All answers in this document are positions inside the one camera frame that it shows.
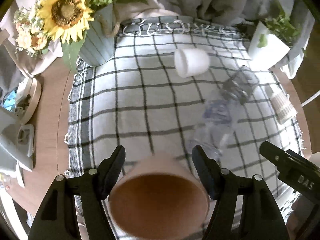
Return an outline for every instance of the flower bouquet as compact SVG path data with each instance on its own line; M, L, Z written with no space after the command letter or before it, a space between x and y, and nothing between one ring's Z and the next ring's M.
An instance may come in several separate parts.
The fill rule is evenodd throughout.
M17 49L26 50L31 56L45 54L51 40L60 40L65 64L76 70L76 60L95 12L115 2L137 1L147 3L147 0L36 0L31 9L22 8L15 14Z

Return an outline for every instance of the white planter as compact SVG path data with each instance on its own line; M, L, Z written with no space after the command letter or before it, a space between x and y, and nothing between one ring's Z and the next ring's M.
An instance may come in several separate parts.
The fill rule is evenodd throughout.
M258 48L260 35L266 35L268 44L263 48ZM278 63L290 48L285 45L277 36L270 34L268 28L259 22L257 29L252 37L248 55L252 59L253 70L268 70Z

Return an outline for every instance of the green plant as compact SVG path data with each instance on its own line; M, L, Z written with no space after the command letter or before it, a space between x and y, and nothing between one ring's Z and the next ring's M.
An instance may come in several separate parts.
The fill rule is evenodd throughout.
M275 3L279 9L279 15L277 18L266 18L261 22L269 29L271 34L277 36L289 48L291 48L301 30L299 28L295 28L290 23L290 18L285 14L279 0L275 0ZM268 42L265 34L261 34L258 48L265 47L267 44Z

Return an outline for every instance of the white cable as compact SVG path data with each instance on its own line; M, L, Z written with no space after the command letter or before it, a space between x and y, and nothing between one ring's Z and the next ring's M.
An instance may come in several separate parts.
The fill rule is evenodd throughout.
M313 101L314 99L316 99L318 96L320 96L320 90L315 93L311 98L309 98L308 100L304 101L301 106L304 107L305 105L309 104L311 101Z
M68 95L68 98L67 98L68 101L71 100L71 92L72 92L72 89L70 90L70 93L69 93L69 95Z
M68 140L69 140L69 134L67 133L67 134L64 136L64 143L69 145Z

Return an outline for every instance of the wooden table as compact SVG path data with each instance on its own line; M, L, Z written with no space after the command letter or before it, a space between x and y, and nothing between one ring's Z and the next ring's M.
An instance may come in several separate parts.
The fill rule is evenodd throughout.
M42 95L29 123L35 127L34 169L23 170L25 188L16 179L8 193L27 212L35 215L44 195L58 174L68 169L68 146L64 136L68 132L68 94L72 88L73 74L61 58L37 77Z

